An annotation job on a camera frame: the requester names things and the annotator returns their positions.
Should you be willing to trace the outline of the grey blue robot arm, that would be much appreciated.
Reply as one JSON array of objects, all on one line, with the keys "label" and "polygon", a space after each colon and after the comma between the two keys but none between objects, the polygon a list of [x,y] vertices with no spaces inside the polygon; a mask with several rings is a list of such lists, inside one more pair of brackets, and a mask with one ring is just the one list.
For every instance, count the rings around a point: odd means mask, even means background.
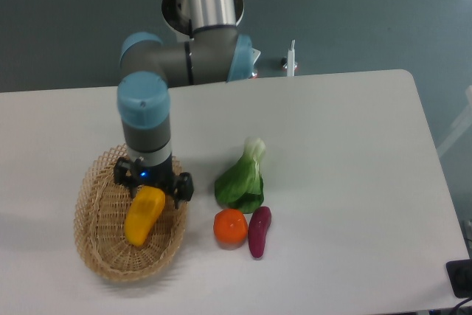
[{"label": "grey blue robot arm", "polygon": [[123,42],[117,107],[128,155],[115,164],[114,181],[131,196],[149,186],[180,204],[193,185],[189,173],[173,171],[169,89],[251,78],[259,52],[238,32],[235,0],[163,0],[162,13],[184,26],[187,40],[166,46],[137,32]]}]

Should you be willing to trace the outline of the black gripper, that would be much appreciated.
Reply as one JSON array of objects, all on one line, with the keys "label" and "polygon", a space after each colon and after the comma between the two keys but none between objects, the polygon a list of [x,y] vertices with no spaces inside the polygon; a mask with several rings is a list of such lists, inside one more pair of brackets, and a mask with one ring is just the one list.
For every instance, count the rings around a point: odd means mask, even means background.
[{"label": "black gripper", "polygon": [[141,159],[119,157],[113,168],[114,183],[125,187],[131,198],[139,186],[155,187],[168,194],[178,209],[182,203],[191,201],[194,193],[192,175],[182,172],[174,175],[173,156],[170,154],[162,163],[144,166]]}]

